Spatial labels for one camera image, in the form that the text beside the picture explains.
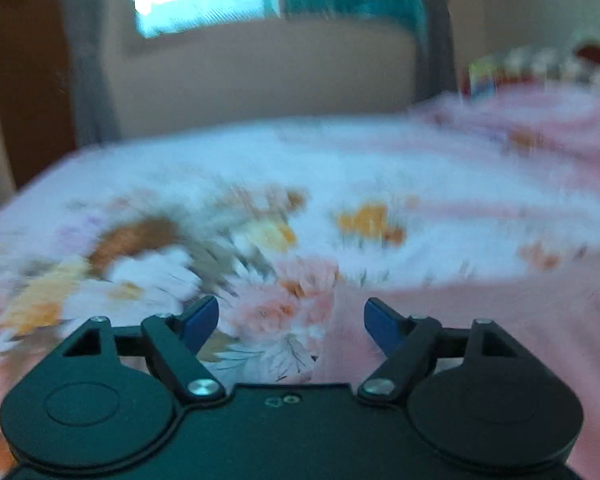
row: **black mounting plate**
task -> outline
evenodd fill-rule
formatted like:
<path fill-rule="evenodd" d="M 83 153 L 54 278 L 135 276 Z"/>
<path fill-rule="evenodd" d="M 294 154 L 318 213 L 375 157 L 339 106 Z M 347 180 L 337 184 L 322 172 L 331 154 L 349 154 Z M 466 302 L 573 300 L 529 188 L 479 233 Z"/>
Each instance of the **black mounting plate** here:
<path fill-rule="evenodd" d="M 94 318 L 7 395 L 10 478 L 572 480 L 575 394 L 490 320 L 470 330 L 403 318 L 365 325 L 388 359 L 348 384 L 241 384 L 195 358 L 218 320 L 207 297 L 179 317 L 112 328 Z M 124 367 L 143 355 L 154 377 Z M 440 358 L 462 364 L 432 374 Z"/>

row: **pink bedsheet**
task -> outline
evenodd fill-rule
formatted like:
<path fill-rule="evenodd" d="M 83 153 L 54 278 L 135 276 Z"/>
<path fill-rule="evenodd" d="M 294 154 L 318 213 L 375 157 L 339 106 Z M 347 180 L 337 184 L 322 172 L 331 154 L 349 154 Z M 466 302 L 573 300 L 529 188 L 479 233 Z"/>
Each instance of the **pink bedsheet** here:
<path fill-rule="evenodd" d="M 443 95 L 412 113 L 427 123 L 505 144 L 534 136 L 538 162 L 547 163 L 551 154 L 576 161 L 578 170 L 566 186 L 600 190 L 600 91 L 570 84 L 512 86 L 476 101 Z"/>
<path fill-rule="evenodd" d="M 130 228 L 131 252 L 114 243 Z M 359 381 L 381 358 L 369 291 L 519 337 L 585 403 L 573 463 L 600 480 L 600 94 L 446 97 L 77 154 L 0 211 L 0 403 L 84 318 L 138 324 L 208 293 L 221 320 L 198 357 L 228 386 Z M 0 432 L 0 476 L 12 465 Z"/>

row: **bed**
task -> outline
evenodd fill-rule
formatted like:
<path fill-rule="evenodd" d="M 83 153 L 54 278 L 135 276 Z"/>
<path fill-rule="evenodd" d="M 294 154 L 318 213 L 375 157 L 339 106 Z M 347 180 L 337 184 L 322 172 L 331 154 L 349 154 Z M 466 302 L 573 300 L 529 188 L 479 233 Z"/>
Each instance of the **bed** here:
<path fill-rule="evenodd" d="M 333 327 L 360 317 L 358 304 L 343 310 L 350 298 L 524 289 L 564 269 L 577 275 L 592 254 L 595 90 L 442 96 L 404 114 L 238 124 L 83 150 L 0 210 L 0 402 L 86 319 L 138 324 L 205 294 L 218 297 L 221 319 L 198 357 L 228 387 L 356 381 L 365 365 L 333 367 L 347 344 Z M 352 333 L 356 349 L 360 337 Z M 377 358 L 369 352 L 367 366 Z M 600 480 L 600 460 L 575 455 L 585 478 Z M 0 476 L 12 465 L 0 434 Z"/>

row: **metal screw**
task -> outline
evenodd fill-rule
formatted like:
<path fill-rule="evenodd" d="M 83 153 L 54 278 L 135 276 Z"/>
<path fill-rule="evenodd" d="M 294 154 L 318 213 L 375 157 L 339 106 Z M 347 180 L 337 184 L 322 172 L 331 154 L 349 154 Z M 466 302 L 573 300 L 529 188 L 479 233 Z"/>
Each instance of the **metal screw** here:
<path fill-rule="evenodd" d="M 187 390 L 197 397 L 211 397 L 220 391 L 220 384 L 213 379 L 196 379 L 187 385 Z"/>
<path fill-rule="evenodd" d="M 297 404 L 302 399 L 296 394 L 289 394 L 282 397 L 282 400 L 284 400 L 287 404 Z"/>
<path fill-rule="evenodd" d="M 371 395 L 387 396 L 395 390 L 395 383 L 391 379 L 369 379 L 362 389 Z"/>
<path fill-rule="evenodd" d="M 270 408 L 279 408 L 282 406 L 282 399 L 280 397 L 267 397 L 264 399 L 265 406 L 269 406 Z"/>

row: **gray curtain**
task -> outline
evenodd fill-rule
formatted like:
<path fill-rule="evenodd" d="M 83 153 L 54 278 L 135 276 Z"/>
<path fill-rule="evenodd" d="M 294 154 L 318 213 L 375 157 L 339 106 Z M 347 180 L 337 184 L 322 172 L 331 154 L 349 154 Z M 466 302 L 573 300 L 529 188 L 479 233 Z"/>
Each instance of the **gray curtain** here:
<path fill-rule="evenodd" d="M 443 91 L 457 91 L 453 31 L 448 0 L 422 0 L 427 15 L 427 30 L 418 67 L 418 86 L 421 98 Z"/>
<path fill-rule="evenodd" d="M 103 0 L 61 0 L 72 60 L 71 98 L 78 147 L 120 139 L 100 63 Z"/>

